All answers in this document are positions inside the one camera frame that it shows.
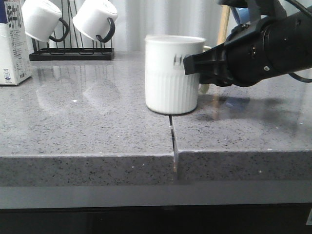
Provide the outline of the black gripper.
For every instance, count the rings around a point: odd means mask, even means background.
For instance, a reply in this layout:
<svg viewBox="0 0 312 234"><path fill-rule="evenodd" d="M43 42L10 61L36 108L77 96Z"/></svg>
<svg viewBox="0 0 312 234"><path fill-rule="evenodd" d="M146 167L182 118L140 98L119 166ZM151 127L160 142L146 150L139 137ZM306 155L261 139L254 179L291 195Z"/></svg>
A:
<svg viewBox="0 0 312 234"><path fill-rule="evenodd" d="M186 56L185 75L198 74L200 84L240 87L279 76L265 47L268 29L276 22L263 18L236 26L226 40L226 47L222 43L206 52Z"/></svg>

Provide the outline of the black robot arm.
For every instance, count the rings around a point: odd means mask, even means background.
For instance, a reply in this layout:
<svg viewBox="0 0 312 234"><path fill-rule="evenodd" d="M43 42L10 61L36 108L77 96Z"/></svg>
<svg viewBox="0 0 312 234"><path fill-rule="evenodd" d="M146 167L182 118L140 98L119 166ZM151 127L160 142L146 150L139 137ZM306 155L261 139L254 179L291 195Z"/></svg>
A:
<svg viewBox="0 0 312 234"><path fill-rule="evenodd" d="M236 26L224 43L183 60L186 75L199 74L201 84L250 87L289 75L308 83L298 71L312 66L312 9L293 0L298 12L287 15L277 0L220 0L246 8L249 21Z"/></svg>

